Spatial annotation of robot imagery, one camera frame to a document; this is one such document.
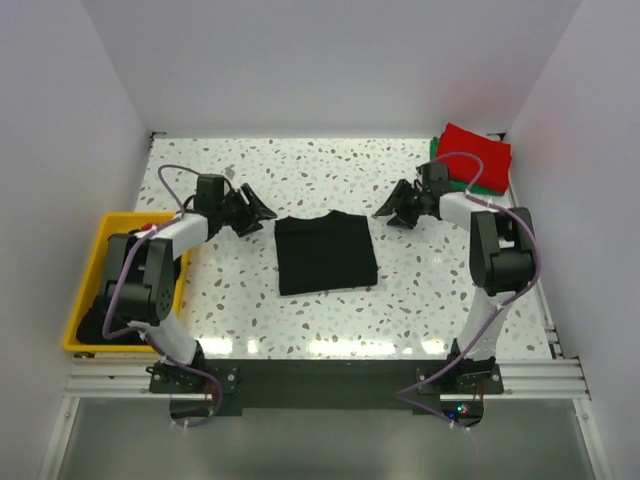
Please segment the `black t shirt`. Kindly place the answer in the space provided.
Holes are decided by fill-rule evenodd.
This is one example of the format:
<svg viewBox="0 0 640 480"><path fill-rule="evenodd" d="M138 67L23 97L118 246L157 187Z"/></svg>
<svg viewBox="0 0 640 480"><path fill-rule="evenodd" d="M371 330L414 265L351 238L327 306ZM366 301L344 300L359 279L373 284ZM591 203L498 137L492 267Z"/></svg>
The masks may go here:
<svg viewBox="0 0 640 480"><path fill-rule="evenodd" d="M378 264L368 220L332 210L312 219L286 217L274 227L282 296L371 287Z"/></svg>

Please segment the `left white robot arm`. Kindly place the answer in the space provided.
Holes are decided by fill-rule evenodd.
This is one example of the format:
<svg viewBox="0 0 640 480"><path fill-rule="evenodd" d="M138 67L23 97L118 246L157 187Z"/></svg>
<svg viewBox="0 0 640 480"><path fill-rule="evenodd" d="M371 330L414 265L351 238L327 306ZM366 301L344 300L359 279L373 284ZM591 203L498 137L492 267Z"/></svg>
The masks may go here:
<svg viewBox="0 0 640 480"><path fill-rule="evenodd" d="M196 392L206 383L207 368L198 362L199 342L173 311L176 264L224 227L244 237L277 214L248 184L234 187L220 174L199 174L195 193L177 203L170 220L108 238L97 298L104 311L104 339L137 334L163 364L174 366L171 378L177 386Z"/></svg>

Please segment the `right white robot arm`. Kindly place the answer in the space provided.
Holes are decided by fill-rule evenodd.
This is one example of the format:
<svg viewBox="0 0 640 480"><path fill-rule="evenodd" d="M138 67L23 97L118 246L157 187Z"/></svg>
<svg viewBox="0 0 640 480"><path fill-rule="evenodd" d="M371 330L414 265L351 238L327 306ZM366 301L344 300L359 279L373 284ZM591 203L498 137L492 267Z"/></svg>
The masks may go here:
<svg viewBox="0 0 640 480"><path fill-rule="evenodd" d="M508 312L540 277L538 246L528 209L505 208L453 186L448 166L431 161L417 168L420 178L400 180L376 217L413 228L422 216L447 221L469 233L469 271L475 293L461 333L452 344L445 375L448 386L469 392L492 368Z"/></svg>

